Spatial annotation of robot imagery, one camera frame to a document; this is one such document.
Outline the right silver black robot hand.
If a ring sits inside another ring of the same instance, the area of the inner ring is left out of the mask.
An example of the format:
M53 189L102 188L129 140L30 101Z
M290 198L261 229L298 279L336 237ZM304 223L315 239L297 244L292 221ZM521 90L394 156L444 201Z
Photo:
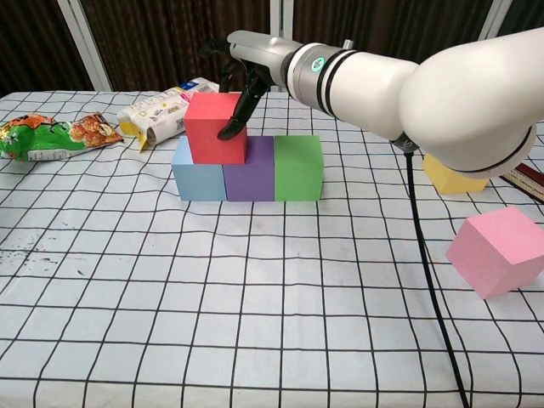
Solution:
M254 31L234 31L214 38L199 51L202 58L225 55L229 62L221 70L219 91L226 93L235 76L244 72L246 84L227 124L218 132L222 141L236 137L246 126L261 97L274 86L286 85L286 65L302 46L299 42Z

